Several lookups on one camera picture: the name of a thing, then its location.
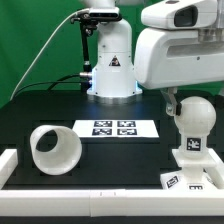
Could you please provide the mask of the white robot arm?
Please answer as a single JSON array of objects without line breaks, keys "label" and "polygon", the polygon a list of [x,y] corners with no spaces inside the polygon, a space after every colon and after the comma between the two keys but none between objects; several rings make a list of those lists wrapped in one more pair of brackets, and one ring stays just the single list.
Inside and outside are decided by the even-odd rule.
[{"label": "white robot arm", "polygon": [[224,0],[161,0],[145,7],[145,29],[132,47],[121,5],[143,0],[81,0],[98,30],[91,97],[126,100],[147,89],[224,80]]}]

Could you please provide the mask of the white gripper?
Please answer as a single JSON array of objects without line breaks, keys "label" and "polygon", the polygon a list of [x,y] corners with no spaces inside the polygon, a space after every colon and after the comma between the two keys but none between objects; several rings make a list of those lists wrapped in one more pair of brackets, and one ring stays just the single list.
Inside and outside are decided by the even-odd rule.
[{"label": "white gripper", "polygon": [[[164,88],[166,113],[180,116],[176,87],[224,81],[224,42],[199,42],[196,30],[146,28],[137,40],[134,70],[143,87]],[[224,87],[218,95],[224,97]]]}]

